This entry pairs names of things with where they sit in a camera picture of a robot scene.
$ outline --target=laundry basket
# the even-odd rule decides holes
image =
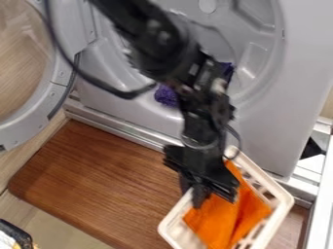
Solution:
[[[226,155],[232,157],[236,151],[237,148],[231,146],[227,149]],[[244,153],[240,153],[234,160],[234,164],[239,168],[243,178],[253,191],[272,207],[272,214],[254,227],[234,248],[266,248],[294,205],[294,198]],[[165,216],[158,227],[159,234],[175,249],[206,248],[183,221],[183,216],[193,206],[192,194],[193,189],[190,189]]]

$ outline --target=floor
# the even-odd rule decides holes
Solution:
[[[27,163],[9,189],[116,248],[169,248],[156,227],[180,197],[176,174],[162,165],[160,153],[74,121]],[[301,248],[308,215],[295,206],[269,248]]]

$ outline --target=washing machine drum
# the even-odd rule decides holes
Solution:
[[[127,42],[89,1],[50,1],[62,45],[82,69],[122,90],[147,85],[150,80],[127,61]],[[18,7],[24,3],[2,2],[1,11],[6,15],[1,16],[5,18],[0,22],[5,24],[1,23],[0,30],[7,42],[0,47],[0,70],[7,74],[0,76],[0,87],[5,89],[5,93],[1,91],[0,103],[8,108],[0,110],[0,144],[9,150],[47,125],[75,77],[50,48],[38,15],[32,15],[33,12],[43,14],[43,1],[31,1],[34,10],[26,5],[24,14]],[[265,169],[289,175],[310,136],[333,78],[333,29],[330,27],[333,2],[155,2],[167,11],[185,15],[197,31],[203,48],[220,61],[236,66],[229,94],[238,110],[232,125],[240,133],[243,150]],[[13,7],[12,17],[3,11],[9,6]],[[19,24],[18,17],[25,18],[23,23]],[[15,35],[21,43],[11,42],[14,39],[11,36]],[[9,57],[18,58],[16,63],[19,63],[13,63]],[[10,74],[13,77],[8,81],[6,77]],[[81,103],[96,112],[155,133],[174,138],[180,135],[183,123],[180,113],[158,103],[154,98],[155,89],[128,101],[82,80],[76,86]]]

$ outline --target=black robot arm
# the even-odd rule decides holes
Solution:
[[[165,146],[165,165],[194,188],[195,207],[211,193],[234,201],[239,181],[222,160],[235,109],[226,93],[233,66],[203,52],[184,16],[146,0],[91,2],[129,41],[132,65],[177,93],[184,117],[184,147]]]

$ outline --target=cable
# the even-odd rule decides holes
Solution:
[[[227,160],[235,160],[241,153],[241,136],[229,124],[226,125],[226,129],[227,131],[229,131],[231,135],[233,135],[239,141],[239,145],[237,152],[231,158],[227,157],[226,155],[223,155],[223,157],[226,158]]]
[[[74,62],[69,58],[69,56],[67,55],[67,53],[65,52],[62,44],[60,43],[55,29],[54,29],[54,22],[53,22],[53,17],[52,17],[52,12],[51,12],[51,7],[50,7],[50,0],[44,0],[45,3],[45,13],[46,13],[46,18],[43,18],[44,23],[46,24],[50,36],[52,38],[52,41],[54,43],[54,45],[58,48],[61,56],[63,57],[63,59],[73,68],[73,70],[82,78],[84,79],[86,82],[88,82],[89,84],[99,88],[99,89],[103,89],[107,92],[110,92],[120,98],[124,98],[124,99],[134,99],[137,96],[139,96],[140,94],[147,92],[150,89],[153,89],[157,84],[151,84],[148,86],[145,86],[141,89],[135,89],[135,90],[131,90],[131,91],[122,91],[116,88],[113,88],[112,86],[110,86],[109,84],[107,84],[104,81],[99,80],[98,78],[88,74],[87,72],[85,72],[84,70],[80,69],[78,66],[76,66],[74,64]]]

